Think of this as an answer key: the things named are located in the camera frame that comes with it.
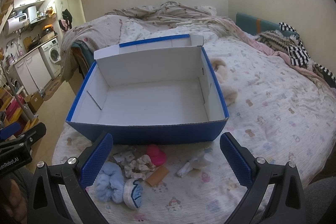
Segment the light blue fluffy scrunchie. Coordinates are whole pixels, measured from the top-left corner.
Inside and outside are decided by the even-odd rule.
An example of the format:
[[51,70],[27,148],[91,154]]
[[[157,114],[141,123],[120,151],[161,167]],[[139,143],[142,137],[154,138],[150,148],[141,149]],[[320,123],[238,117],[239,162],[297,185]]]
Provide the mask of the light blue fluffy scrunchie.
[[122,170],[116,163],[107,161],[103,164],[96,177],[95,193],[98,200],[102,202],[113,201],[123,202],[123,190],[125,179]]

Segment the white washing machine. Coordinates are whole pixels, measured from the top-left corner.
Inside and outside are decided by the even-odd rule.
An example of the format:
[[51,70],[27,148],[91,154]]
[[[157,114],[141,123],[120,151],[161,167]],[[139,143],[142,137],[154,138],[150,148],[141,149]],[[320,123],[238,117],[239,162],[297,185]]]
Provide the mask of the white washing machine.
[[39,47],[39,52],[52,79],[58,77],[61,71],[60,45],[57,38],[45,42]]

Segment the striped knitted clothes pile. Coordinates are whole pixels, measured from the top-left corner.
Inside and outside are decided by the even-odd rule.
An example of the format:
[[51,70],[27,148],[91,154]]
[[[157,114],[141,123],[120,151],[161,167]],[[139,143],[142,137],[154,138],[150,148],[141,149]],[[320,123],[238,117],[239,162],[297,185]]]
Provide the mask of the striped knitted clothes pile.
[[335,75],[326,67],[313,61],[308,54],[298,32],[285,22],[279,23],[279,30],[263,31],[257,41],[274,51],[286,53],[290,64],[305,68],[323,78],[331,88],[335,88]]

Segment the white patterned bed sheet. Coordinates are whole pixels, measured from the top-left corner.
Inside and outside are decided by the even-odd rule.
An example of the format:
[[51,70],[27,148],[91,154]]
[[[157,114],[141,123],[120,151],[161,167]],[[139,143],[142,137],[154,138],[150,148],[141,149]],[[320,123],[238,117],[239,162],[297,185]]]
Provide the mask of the white patterned bed sheet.
[[[204,24],[185,24],[151,35],[133,20],[126,22],[125,42],[162,36],[192,34],[204,38],[209,57],[221,58],[228,67],[228,84],[238,97],[227,106],[229,118],[213,141],[158,144],[167,155],[169,174],[156,186],[145,184],[138,211],[112,201],[96,205],[109,223],[223,223],[242,199],[240,186],[219,147],[228,131],[254,156],[271,164],[293,162],[303,185],[323,169],[335,145],[335,95],[320,80],[310,80],[281,57],[266,55],[252,47],[243,35],[217,36]],[[52,158],[60,164],[77,156],[91,143],[67,122]],[[141,155],[147,144],[115,144],[113,152],[133,148]],[[180,178],[176,172],[192,157],[210,153],[214,161]]]

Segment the blue white cardboard box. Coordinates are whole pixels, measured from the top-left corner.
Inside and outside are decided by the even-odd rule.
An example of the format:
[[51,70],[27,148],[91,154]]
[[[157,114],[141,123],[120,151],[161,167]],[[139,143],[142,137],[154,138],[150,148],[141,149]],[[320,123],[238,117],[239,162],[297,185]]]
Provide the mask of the blue white cardboard box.
[[213,141],[229,118],[201,35],[125,42],[95,51],[66,121],[115,144]]

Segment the cardboard box on floor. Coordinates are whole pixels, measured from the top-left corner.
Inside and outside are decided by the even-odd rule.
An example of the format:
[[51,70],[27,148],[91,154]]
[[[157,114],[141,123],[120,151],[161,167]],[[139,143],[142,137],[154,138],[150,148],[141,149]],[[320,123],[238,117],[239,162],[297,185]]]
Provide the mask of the cardboard box on floor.
[[25,102],[28,104],[30,110],[33,113],[36,113],[43,104],[44,100],[39,92],[35,92],[26,96]]

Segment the white kitchen cabinet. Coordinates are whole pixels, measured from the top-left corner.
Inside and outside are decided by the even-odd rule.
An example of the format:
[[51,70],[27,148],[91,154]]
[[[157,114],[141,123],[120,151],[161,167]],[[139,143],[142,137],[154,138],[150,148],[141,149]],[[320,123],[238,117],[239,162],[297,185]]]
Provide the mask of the white kitchen cabinet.
[[11,74],[28,95],[43,91],[51,81],[51,75],[39,50],[33,50],[18,60],[11,68]]

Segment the teal headboard cushion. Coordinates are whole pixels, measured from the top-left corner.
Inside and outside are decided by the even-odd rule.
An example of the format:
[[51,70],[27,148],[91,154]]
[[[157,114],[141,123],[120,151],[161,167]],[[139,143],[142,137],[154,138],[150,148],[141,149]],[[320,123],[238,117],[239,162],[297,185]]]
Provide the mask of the teal headboard cushion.
[[236,14],[235,23],[244,32],[254,36],[266,31],[280,31],[286,37],[290,37],[291,35],[297,36],[295,32],[281,30],[279,23],[273,23],[241,12]]

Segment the cream fluffy blanket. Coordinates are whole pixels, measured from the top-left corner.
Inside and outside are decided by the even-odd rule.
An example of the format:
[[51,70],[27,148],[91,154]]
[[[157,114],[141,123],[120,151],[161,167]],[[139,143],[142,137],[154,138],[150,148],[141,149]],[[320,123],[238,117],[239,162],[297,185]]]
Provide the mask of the cream fluffy blanket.
[[236,88],[228,84],[228,67],[227,64],[218,57],[210,58],[211,66],[215,72],[220,89],[224,96],[227,106],[235,103],[238,97],[238,91]]

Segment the small patterned cloth piece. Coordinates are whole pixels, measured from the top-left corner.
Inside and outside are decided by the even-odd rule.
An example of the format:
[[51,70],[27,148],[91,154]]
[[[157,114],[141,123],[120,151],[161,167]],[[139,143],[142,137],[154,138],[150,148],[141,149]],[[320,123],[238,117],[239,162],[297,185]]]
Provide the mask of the small patterned cloth piece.
[[132,151],[124,151],[124,152],[119,152],[113,155],[114,160],[117,163],[130,163],[135,159],[135,155],[133,154]]

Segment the white sock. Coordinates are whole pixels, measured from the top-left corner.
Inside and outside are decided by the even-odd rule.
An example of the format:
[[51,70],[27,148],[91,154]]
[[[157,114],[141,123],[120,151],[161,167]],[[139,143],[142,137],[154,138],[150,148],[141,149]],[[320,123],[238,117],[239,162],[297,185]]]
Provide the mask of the white sock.
[[203,153],[201,155],[198,155],[196,157],[192,157],[189,161],[187,161],[182,168],[180,168],[176,175],[180,178],[185,177],[190,171],[196,169],[201,170],[210,164],[212,164],[214,161],[213,156],[210,153]]

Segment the white water heater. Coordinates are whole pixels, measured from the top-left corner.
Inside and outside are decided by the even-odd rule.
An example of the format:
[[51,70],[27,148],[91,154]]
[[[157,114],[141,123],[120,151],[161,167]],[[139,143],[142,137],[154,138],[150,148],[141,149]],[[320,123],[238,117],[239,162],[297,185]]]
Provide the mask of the white water heater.
[[9,18],[4,26],[4,33],[6,36],[16,32],[17,30],[23,28],[29,23],[29,18],[26,13],[22,13],[12,18]]

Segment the beige patterned quilt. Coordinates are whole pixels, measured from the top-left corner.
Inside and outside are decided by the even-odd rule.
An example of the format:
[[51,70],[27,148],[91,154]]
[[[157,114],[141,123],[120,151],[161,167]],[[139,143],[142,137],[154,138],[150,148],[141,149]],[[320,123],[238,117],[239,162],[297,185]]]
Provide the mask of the beige patterned quilt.
[[179,2],[165,2],[160,6],[137,6],[114,9],[94,20],[66,31],[61,43],[61,78],[68,82],[78,64],[71,47],[82,42],[90,52],[125,41],[126,22],[133,20],[144,28],[140,34],[151,35],[163,29],[185,24],[204,24],[217,36],[234,36],[234,22],[217,15],[212,6],[186,6]]

